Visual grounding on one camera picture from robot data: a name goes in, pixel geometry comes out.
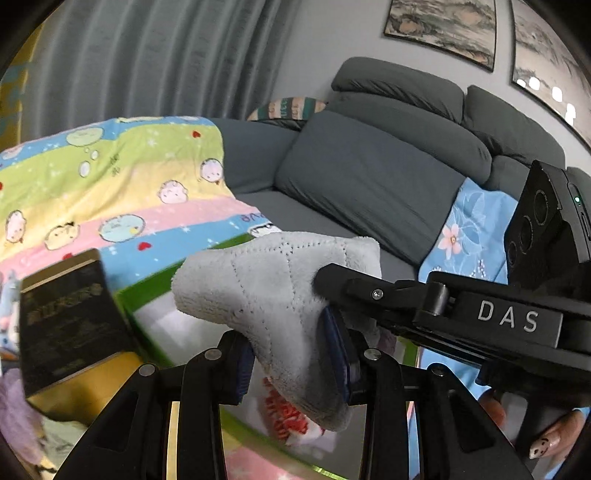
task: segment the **cartoon face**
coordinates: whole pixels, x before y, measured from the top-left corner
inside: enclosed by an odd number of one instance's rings
[[[263,223],[262,225],[255,225],[248,229],[248,233],[251,234],[254,238],[259,238],[263,235],[268,235],[269,233],[279,233],[281,229],[271,222]]]
[[[189,199],[188,191],[183,184],[176,180],[165,181],[160,190],[158,197],[162,203],[184,203]]]
[[[11,212],[6,219],[6,240],[12,244],[22,243],[27,220],[20,210]]]
[[[144,231],[145,222],[137,215],[121,215],[104,222],[99,235],[108,242],[126,242]]]
[[[79,235],[80,225],[75,222],[58,225],[52,228],[45,237],[45,246],[48,250],[57,250],[70,245]]]
[[[219,185],[220,180],[223,178],[222,163],[215,158],[208,158],[201,164],[200,174],[204,180]]]
[[[98,142],[103,136],[101,127],[83,128],[66,135],[66,141],[75,147],[85,147]]]

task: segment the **finger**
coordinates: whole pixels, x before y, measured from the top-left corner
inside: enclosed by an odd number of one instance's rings
[[[570,455],[570,452],[572,451],[573,448],[574,448],[574,443],[571,446],[567,447],[567,449],[564,452],[560,452],[560,453],[557,453],[556,455],[554,455],[554,457],[552,458],[552,462],[550,463],[550,470],[553,470],[556,467],[556,465],[564,462],[566,460],[566,458]]]
[[[492,390],[485,391],[478,399],[478,402],[485,409],[486,413],[488,413],[488,416],[492,418],[496,426],[501,428],[505,424],[507,414],[493,394],[494,392]]]
[[[566,414],[531,444],[530,459],[564,455],[577,441],[584,424],[585,416],[580,410]]]

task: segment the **painted fingernail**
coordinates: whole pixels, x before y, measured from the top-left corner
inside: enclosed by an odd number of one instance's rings
[[[530,447],[530,459],[541,458],[548,453],[550,449],[554,450],[560,443],[558,432],[551,432],[536,440]]]

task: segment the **landscape painting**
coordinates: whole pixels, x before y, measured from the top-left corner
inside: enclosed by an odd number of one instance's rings
[[[492,71],[495,0],[393,0],[384,34],[451,52]]]
[[[554,30],[522,0],[515,19],[513,82],[534,95],[591,148],[591,86]]]

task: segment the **colorful blanket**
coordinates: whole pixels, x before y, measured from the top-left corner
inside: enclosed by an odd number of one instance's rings
[[[115,292],[197,250],[273,230],[226,186],[216,125],[192,116],[111,119],[5,150],[0,200],[3,366],[18,358],[24,277],[97,248]],[[0,410],[18,404],[1,392]],[[2,432],[26,458],[22,432]]]

